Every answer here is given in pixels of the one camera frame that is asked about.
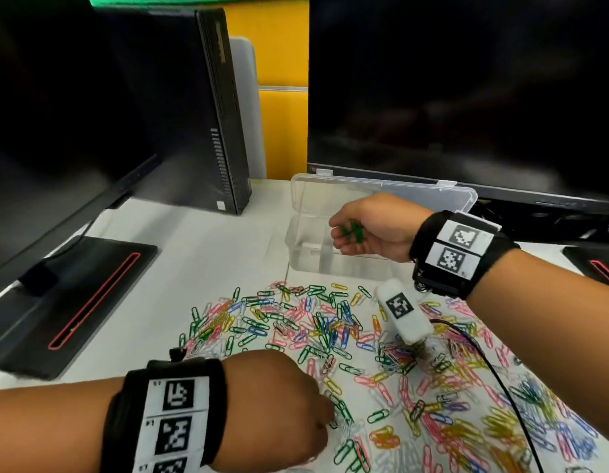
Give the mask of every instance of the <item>black screen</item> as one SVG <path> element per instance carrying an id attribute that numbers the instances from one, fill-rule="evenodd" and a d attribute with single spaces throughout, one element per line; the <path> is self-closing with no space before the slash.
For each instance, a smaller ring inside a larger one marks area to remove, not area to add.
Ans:
<path id="1" fill-rule="evenodd" d="M 310 167 L 609 200 L 609 0 L 310 3 Z"/>
<path id="2" fill-rule="evenodd" d="M 88 0 L 0 0 L 0 266 L 151 156 Z"/>

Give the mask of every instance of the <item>red accent stripe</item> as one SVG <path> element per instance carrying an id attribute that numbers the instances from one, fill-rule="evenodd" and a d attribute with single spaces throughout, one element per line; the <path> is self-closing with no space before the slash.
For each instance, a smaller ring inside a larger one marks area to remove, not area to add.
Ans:
<path id="1" fill-rule="evenodd" d="M 141 256 L 140 252 L 133 252 L 133 253 L 129 254 L 129 256 L 127 256 L 127 258 L 123 262 L 121 262 L 119 268 L 114 271 L 114 273 L 103 283 L 103 285 L 101 285 L 101 287 L 99 287 L 99 289 L 95 292 L 95 294 L 92 295 L 92 297 L 90 297 L 90 300 L 88 300 L 85 303 L 85 305 L 76 313 L 76 315 L 71 318 L 70 322 L 68 322 L 66 324 L 66 326 L 64 328 L 62 328 L 61 332 L 59 332 L 55 336 L 55 338 L 48 344 L 48 350 L 59 350 L 61 347 L 64 346 L 64 344 L 68 341 L 68 339 L 70 339 L 70 337 L 72 337 L 72 334 L 74 334 L 77 331 L 77 329 L 80 327 L 80 325 L 83 324 L 83 322 L 85 322 L 85 320 L 88 318 L 88 316 L 92 312 L 94 312 L 96 307 L 103 301 L 103 299 L 105 299 L 107 297 L 107 294 L 109 294 L 111 292 L 111 290 L 114 288 L 114 286 L 119 283 L 119 280 L 123 278 L 123 276 L 129 271 L 129 269 L 131 269 L 131 267 L 140 258 L 140 256 Z M 119 273 L 119 271 L 123 270 L 123 269 L 124 269 L 124 271 L 119 275 L 118 279 L 116 279 L 115 281 L 113 281 L 113 283 L 111 285 L 109 285 L 110 282 L 112 281 L 112 279 L 114 279 L 114 277 Z M 101 297 L 98 298 L 98 300 L 97 300 L 97 297 L 101 294 L 102 291 L 104 291 L 103 295 L 101 295 Z M 86 312 L 86 314 L 83 315 L 83 317 L 81 317 L 83 312 L 86 310 L 88 310 Z M 61 341 L 61 343 L 59 345 L 54 345 L 59 339 L 61 339 L 61 337 L 64 335 L 65 331 L 68 329 L 72 329 L 70 334 L 66 335 L 66 337 Z"/>
<path id="2" fill-rule="evenodd" d="M 589 263 L 609 281 L 609 268 L 603 262 L 600 262 L 599 260 L 590 260 Z"/>

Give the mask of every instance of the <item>clear plastic box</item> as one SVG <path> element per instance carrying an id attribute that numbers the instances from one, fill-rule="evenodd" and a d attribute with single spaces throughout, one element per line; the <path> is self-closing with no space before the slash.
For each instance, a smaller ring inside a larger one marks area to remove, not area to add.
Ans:
<path id="1" fill-rule="evenodd" d="M 295 270 L 385 281 L 391 277 L 408 281 L 412 264 L 399 264 L 378 255 L 342 255 L 333 247 L 328 220 L 351 200 L 375 192 L 389 192 L 432 211 L 468 212 L 477 200 L 470 187 L 452 182 L 422 184 L 318 174 L 296 174 L 291 179 L 291 200 L 296 211 L 285 244 Z"/>

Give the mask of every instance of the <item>wrist strap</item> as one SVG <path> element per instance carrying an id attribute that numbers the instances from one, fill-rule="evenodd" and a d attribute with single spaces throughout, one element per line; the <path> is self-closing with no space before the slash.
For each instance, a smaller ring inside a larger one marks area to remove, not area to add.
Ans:
<path id="1" fill-rule="evenodd" d="M 101 473 L 196 471 L 211 464 L 228 411 L 221 361 L 150 361 L 127 374 L 105 418 Z"/>
<path id="2" fill-rule="evenodd" d="M 471 214 L 432 214 L 410 249 L 416 264 L 414 280 L 436 294 L 466 299 L 506 252 L 520 248 L 500 229 L 500 225 Z"/>

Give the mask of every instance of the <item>yellow wall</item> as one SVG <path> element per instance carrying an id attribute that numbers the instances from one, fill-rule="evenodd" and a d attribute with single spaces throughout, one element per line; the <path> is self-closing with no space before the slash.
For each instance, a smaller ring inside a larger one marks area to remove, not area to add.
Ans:
<path id="1" fill-rule="evenodd" d="M 228 34 L 254 46 L 259 77 L 267 177 L 291 179 L 306 171 L 306 92 L 263 86 L 308 86 L 309 0 L 252 0 L 221 5 Z"/>

